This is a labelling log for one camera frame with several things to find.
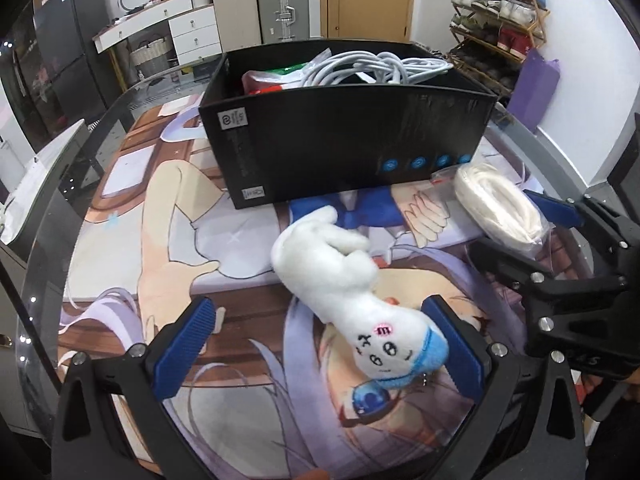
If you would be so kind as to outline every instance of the box label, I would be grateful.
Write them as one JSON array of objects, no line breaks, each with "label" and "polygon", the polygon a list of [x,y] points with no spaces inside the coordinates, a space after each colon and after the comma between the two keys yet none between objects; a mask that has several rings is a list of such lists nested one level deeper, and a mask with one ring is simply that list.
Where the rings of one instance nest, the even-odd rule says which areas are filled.
[{"label": "box label", "polygon": [[245,200],[252,198],[261,198],[264,196],[264,188],[262,186],[247,187],[242,190],[242,196]]},{"label": "box label", "polygon": [[237,128],[238,126],[247,126],[249,124],[249,121],[246,119],[244,107],[218,112],[218,120],[220,121],[220,128],[223,130]]}]

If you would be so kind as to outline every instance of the packaged white rope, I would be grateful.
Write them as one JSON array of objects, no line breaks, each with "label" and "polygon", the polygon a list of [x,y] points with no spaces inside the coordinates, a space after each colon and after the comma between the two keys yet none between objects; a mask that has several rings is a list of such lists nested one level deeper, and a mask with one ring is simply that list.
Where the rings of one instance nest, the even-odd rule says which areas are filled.
[{"label": "packaged white rope", "polygon": [[456,198],[489,238],[533,258],[550,227],[539,209],[508,178],[485,162],[463,164],[454,179]]}]

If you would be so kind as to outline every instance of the blue gripper pad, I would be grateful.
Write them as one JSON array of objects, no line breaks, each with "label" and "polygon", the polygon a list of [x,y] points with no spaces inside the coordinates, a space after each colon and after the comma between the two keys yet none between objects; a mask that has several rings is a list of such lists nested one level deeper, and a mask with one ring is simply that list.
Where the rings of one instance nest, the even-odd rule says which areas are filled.
[{"label": "blue gripper pad", "polygon": [[552,224],[567,229],[581,227],[584,224],[584,219],[573,205],[529,190],[525,190],[524,193]]},{"label": "blue gripper pad", "polygon": [[157,400],[175,397],[215,325],[213,303],[204,298],[156,362],[152,390]]},{"label": "blue gripper pad", "polygon": [[444,363],[456,388],[467,399],[477,404],[484,394],[484,372],[465,339],[445,316],[433,298],[422,302],[421,311],[429,316],[449,343],[449,358]]}]

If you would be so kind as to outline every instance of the plush toy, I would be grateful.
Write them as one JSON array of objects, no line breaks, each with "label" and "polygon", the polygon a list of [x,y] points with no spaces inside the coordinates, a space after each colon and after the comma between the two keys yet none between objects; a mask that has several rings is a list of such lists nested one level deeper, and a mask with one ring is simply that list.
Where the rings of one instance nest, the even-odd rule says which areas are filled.
[{"label": "plush toy", "polygon": [[402,388],[440,368],[449,346],[428,316],[373,295],[378,266],[367,254],[369,239],[334,225],[337,218],[325,206],[290,225],[271,250],[273,269],[320,321],[333,323],[360,370],[385,388]]}]

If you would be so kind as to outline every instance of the coiled cable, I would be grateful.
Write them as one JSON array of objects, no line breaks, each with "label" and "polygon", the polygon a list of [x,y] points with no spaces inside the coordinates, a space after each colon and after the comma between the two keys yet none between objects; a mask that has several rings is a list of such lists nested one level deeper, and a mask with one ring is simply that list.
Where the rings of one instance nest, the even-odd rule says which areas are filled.
[{"label": "coiled cable", "polygon": [[528,256],[542,248],[549,224],[538,208],[490,164],[463,164],[454,179],[456,198],[487,233]]},{"label": "coiled cable", "polygon": [[351,50],[331,56],[305,73],[302,86],[325,86],[341,83],[357,73],[373,73],[372,83],[411,85],[427,81],[453,68],[436,57],[400,59],[391,52],[372,54],[365,50]]}]

